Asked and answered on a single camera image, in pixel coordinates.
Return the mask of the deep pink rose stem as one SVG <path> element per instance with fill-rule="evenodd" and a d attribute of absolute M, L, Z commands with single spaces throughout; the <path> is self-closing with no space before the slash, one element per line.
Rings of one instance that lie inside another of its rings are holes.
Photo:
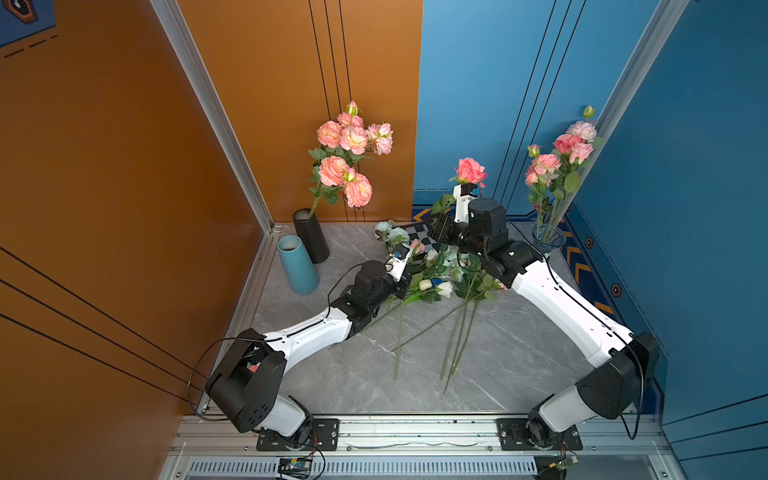
<path fill-rule="evenodd" d="M 463 196 L 472 196 L 476 188 L 484 188 L 484 181 L 487 178 L 485 167 L 473 158 L 463 158 L 458 161 L 455 169 L 456 175 L 452 181 L 456 183 L 451 195 L 443 194 L 440 199 L 432 206 L 433 216 L 445 214 L 451 207 L 458 213 Z"/>

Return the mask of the teal ceramic vase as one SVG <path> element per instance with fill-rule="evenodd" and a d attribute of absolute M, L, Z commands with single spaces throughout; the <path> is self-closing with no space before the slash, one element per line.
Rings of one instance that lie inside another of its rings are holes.
<path fill-rule="evenodd" d="M 291 289 L 300 295 L 313 292 L 319 278 L 301 238 L 296 235 L 281 238 L 278 253 Z"/>

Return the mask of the bunch of pink flowers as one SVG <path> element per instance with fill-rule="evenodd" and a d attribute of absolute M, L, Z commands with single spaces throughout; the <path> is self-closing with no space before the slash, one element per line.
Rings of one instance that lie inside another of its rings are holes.
<path fill-rule="evenodd" d="M 480 303 L 493 301 L 504 286 L 481 267 L 478 256 L 461 253 L 454 246 L 429 245 L 425 238 L 397 226 L 392 220 L 377 223 L 374 235 L 390 252 L 400 246 L 411 249 L 408 265 L 412 279 L 402 301 L 404 305 L 434 304 L 452 298 L 460 301 L 449 313 L 413 336 L 417 340 L 446 320 L 454 321 L 440 373 L 441 381 L 448 387 L 468 347 Z"/>

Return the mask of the pink double bloom stem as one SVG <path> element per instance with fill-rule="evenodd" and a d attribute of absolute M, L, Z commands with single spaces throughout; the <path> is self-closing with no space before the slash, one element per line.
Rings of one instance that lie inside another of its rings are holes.
<path fill-rule="evenodd" d="M 555 203 L 551 188 L 553 181 L 559 177 L 561 160 L 554 153 L 542 154 L 535 144 L 528 146 L 528 155 L 531 163 L 525 173 L 525 184 L 529 188 L 527 199 L 537 214 L 536 224 L 550 225 Z"/>

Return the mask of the black cylindrical vase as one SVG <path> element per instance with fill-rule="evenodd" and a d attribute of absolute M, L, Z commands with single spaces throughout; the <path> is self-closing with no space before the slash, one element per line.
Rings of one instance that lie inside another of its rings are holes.
<path fill-rule="evenodd" d="M 329 246 L 320 222 L 310 209 L 299 209 L 293 213 L 296 235 L 302 240 L 314 264 L 323 263 L 330 256 Z"/>

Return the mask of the large peach bloom stem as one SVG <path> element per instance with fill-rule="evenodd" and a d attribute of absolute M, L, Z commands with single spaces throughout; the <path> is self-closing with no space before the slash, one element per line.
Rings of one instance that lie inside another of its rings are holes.
<path fill-rule="evenodd" d="M 312 170 L 313 203 L 309 215 L 313 216 L 321 202 L 336 205 L 344 200 L 348 207 L 366 207 L 373 197 L 370 180 L 356 171 L 345 159 L 328 156 L 320 160 Z"/>

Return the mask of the pale pink double stem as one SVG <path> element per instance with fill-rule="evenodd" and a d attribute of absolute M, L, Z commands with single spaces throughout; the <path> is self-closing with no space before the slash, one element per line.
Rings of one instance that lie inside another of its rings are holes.
<path fill-rule="evenodd" d="M 389 155 L 393 147 L 393 130 L 390 123 L 370 124 L 366 134 L 371 151 L 376 155 Z"/>

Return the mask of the pale pink carnation stem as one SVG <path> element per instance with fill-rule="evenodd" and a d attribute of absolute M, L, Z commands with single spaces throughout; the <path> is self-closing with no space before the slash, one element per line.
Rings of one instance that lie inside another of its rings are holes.
<path fill-rule="evenodd" d="M 580 138 L 585 143 L 593 143 L 598 138 L 597 109 L 587 105 L 582 112 L 582 119 L 571 124 L 566 133 Z"/>

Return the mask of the peach double bloom stem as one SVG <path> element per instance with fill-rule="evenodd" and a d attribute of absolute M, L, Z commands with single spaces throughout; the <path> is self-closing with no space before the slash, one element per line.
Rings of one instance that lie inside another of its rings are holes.
<path fill-rule="evenodd" d="M 356 166 L 365 157 L 370 139 L 359 113 L 357 103 L 350 101 L 335 120 L 329 120 L 318 128 L 319 146 L 308 150 L 316 165 L 325 158 L 335 156 L 350 166 Z"/>

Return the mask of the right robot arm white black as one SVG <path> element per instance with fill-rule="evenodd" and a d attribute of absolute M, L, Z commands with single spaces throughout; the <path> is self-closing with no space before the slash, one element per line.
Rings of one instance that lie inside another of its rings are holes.
<path fill-rule="evenodd" d="M 428 232 L 440 245 L 469 254 L 483 272 L 536 306 L 593 368 L 529 413 L 525 430 L 533 447 L 551 449 L 582 421 L 621 418 L 630 405 L 643 404 L 660 356 L 656 338 L 634 334 L 601 313 L 560 280 L 540 249 L 511 239 L 496 200 L 460 195 L 454 207 L 433 210 Z"/>

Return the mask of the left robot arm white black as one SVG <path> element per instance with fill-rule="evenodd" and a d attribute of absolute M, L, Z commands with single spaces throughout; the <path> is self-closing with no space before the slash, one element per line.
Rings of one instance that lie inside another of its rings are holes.
<path fill-rule="evenodd" d="M 354 283 L 318 315 L 267 334 L 242 331 L 208 378 L 206 394 L 238 432 L 270 430 L 291 444 L 306 444 L 313 416 L 297 400 L 279 394 L 285 373 L 363 331 L 390 297 L 403 299 L 411 282 L 407 264 L 394 257 L 366 261 Z"/>

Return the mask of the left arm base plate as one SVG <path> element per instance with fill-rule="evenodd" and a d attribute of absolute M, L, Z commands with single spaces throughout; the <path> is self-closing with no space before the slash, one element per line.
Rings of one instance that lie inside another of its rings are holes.
<path fill-rule="evenodd" d="M 340 421 L 335 418 L 305 420 L 291 436 L 283 436 L 274 430 L 262 429 L 256 449 L 260 452 L 311 451 L 319 448 L 323 453 L 335 451 L 339 437 Z"/>

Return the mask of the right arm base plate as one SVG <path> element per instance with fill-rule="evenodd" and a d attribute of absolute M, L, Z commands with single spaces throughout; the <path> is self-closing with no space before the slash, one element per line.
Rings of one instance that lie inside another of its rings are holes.
<path fill-rule="evenodd" d="M 538 419 L 500 418 L 496 420 L 497 433 L 504 451 L 567 451 L 583 449 L 576 426 L 555 432 Z"/>

